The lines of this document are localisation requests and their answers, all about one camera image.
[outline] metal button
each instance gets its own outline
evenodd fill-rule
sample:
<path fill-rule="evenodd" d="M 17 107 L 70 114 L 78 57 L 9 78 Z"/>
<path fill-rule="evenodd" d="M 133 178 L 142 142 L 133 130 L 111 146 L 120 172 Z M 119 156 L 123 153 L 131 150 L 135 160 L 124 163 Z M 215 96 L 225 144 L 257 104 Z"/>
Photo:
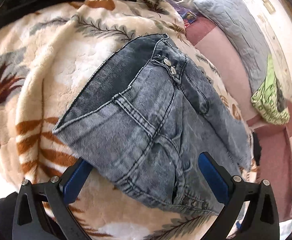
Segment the metal button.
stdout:
<path fill-rule="evenodd" d="M 191 206 L 192 206 L 192 207 L 196 207 L 196 205 L 197 205 L 197 201 L 194 199 L 194 200 L 191 202 Z"/>
<path fill-rule="evenodd" d="M 202 209 L 207 209 L 207 207 L 208 207 L 208 203 L 206 201 L 204 201 L 202 203 Z"/>
<path fill-rule="evenodd" d="M 164 63 L 169 67 L 172 65 L 171 61 L 168 58 L 164 58 Z"/>
<path fill-rule="evenodd" d="M 183 205 L 188 205 L 188 201 L 189 201 L 189 197 L 188 196 L 185 196 L 183 201 L 182 201 L 182 204 Z"/>
<path fill-rule="evenodd" d="M 171 70 L 171 72 L 172 72 L 173 75 L 176 75 L 177 74 L 176 68 L 174 68 L 174 66 L 171 66 L 170 67 L 170 70 Z"/>

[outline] gray pillow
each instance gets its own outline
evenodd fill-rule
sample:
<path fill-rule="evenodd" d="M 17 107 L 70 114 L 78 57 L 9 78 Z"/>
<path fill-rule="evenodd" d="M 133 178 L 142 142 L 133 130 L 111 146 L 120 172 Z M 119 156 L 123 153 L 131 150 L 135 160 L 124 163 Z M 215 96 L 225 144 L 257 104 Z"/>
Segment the gray pillow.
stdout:
<path fill-rule="evenodd" d="M 195 0 L 194 3 L 201 14 L 223 30 L 237 50 L 254 94 L 265 80 L 271 51 L 248 8 L 242 0 Z"/>

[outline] green cloth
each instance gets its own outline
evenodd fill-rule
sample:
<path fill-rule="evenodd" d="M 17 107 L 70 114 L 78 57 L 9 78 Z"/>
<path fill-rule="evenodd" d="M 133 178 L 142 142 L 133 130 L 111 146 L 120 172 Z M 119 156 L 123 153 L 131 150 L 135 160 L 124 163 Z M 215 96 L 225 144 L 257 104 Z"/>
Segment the green cloth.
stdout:
<path fill-rule="evenodd" d="M 251 102 L 261 116 L 269 123 L 281 125 L 290 120 L 290 113 L 286 107 L 279 111 L 277 107 L 278 87 L 274 71 L 272 55 L 267 58 L 267 73 L 265 81 L 251 97 Z"/>

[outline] light blue denim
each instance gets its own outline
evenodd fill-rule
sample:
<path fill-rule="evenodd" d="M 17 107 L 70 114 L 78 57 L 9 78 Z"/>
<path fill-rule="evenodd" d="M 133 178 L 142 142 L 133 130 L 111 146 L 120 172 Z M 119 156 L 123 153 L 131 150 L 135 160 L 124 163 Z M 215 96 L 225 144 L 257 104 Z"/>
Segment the light blue denim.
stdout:
<path fill-rule="evenodd" d="M 53 132 L 128 196 L 186 215 L 223 207 L 198 168 L 201 152 L 231 175 L 250 161 L 243 124 L 162 34 L 138 37 L 109 57 Z"/>

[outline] blue gripper pad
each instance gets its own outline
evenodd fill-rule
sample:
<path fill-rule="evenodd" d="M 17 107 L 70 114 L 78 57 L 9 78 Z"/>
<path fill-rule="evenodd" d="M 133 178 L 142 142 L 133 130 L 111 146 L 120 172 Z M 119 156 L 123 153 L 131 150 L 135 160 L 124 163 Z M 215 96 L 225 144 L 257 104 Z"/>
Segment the blue gripper pad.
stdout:
<path fill-rule="evenodd" d="M 198 167 L 214 193 L 217 201 L 226 205 L 229 201 L 228 185 L 204 153 L 201 153 L 198 157 Z"/>
<path fill-rule="evenodd" d="M 93 167 L 88 162 L 82 160 L 73 175 L 63 187 L 62 193 L 65 204 L 75 202 L 92 168 Z"/>

